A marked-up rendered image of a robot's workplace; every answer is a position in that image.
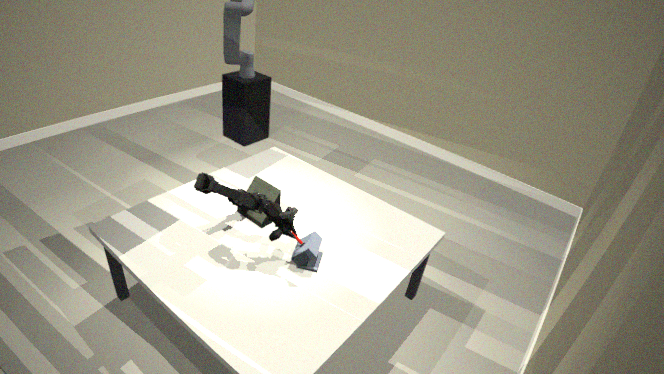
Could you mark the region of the dark red peg with grey band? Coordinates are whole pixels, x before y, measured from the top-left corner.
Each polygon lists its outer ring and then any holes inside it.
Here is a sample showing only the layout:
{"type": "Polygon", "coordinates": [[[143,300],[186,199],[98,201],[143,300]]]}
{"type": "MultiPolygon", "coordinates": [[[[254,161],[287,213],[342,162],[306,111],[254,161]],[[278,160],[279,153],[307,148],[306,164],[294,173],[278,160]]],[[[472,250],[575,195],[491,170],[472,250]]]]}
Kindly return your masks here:
{"type": "Polygon", "coordinates": [[[301,245],[303,242],[290,230],[290,232],[296,237],[295,239],[301,245]]]}

